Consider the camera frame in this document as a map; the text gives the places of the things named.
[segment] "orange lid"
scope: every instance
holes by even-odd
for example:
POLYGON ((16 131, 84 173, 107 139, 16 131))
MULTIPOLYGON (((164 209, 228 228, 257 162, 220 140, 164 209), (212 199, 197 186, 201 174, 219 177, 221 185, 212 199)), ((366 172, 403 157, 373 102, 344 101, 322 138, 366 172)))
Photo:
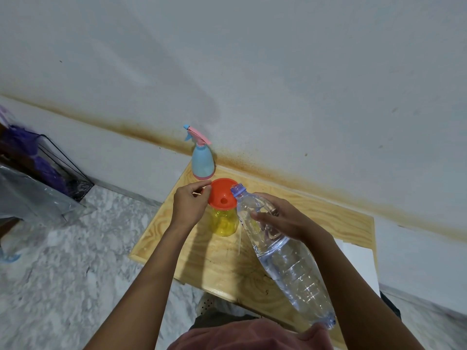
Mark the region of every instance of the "orange lid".
POLYGON ((217 210, 230 210, 237 206, 237 199, 230 191, 230 188, 237 185, 237 182, 230 178, 218 178, 211 183, 211 195, 209 195, 209 205, 217 210))

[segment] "person's left hand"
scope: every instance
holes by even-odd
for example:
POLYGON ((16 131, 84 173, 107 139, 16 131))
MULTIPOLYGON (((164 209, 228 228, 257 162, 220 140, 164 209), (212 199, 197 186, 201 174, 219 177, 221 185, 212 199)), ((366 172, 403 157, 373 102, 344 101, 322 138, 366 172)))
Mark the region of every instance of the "person's left hand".
POLYGON ((171 226, 191 231, 204 214, 211 193, 210 184, 211 181, 201 181, 177 189, 174 194, 171 226))

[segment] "spray bottle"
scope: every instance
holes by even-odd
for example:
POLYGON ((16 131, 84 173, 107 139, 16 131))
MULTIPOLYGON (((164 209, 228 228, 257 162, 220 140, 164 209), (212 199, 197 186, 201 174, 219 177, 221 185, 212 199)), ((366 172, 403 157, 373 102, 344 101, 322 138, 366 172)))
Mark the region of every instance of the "spray bottle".
POLYGON ((207 147, 211 142, 192 126, 184 125, 183 127, 188 131, 185 141, 191 138, 196 140, 195 150, 191 159, 193 175, 201 181, 211 178, 214 174, 214 160, 211 150, 207 147))

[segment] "gray marble floor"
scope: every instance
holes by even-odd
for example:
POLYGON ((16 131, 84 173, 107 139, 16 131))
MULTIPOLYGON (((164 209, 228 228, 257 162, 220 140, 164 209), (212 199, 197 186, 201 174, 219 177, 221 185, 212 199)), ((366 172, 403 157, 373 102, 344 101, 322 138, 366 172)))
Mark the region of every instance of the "gray marble floor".
MULTIPOLYGON (((81 349, 125 293, 142 266, 127 258, 157 211, 113 191, 94 187, 84 215, 60 228, 18 224, 2 239, 0 348, 81 349)), ((194 322, 202 291, 174 281, 157 350, 194 322)), ((404 323, 427 349, 464 349, 466 322, 390 295, 404 323)), ((219 302, 224 311, 240 307, 219 302)))

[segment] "wood grain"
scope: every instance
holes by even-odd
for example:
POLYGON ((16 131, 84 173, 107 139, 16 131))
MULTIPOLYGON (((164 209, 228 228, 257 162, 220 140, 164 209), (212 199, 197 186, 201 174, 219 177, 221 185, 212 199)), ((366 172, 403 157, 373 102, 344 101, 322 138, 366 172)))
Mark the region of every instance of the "wood grain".
MULTIPOLYGON (((371 248, 377 261, 372 217, 218 166, 212 179, 221 177, 241 182, 250 192, 266 192, 287 199, 334 237, 371 248)), ((131 259, 140 263, 149 259, 169 226, 176 189, 195 181, 189 164, 134 246, 131 259)), ((229 237, 212 234, 208 228, 209 209, 188 236, 174 278, 271 318, 288 329, 305 330, 307 323, 266 275, 242 226, 229 237)), ((330 335, 335 346, 344 347, 338 325, 330 335)))

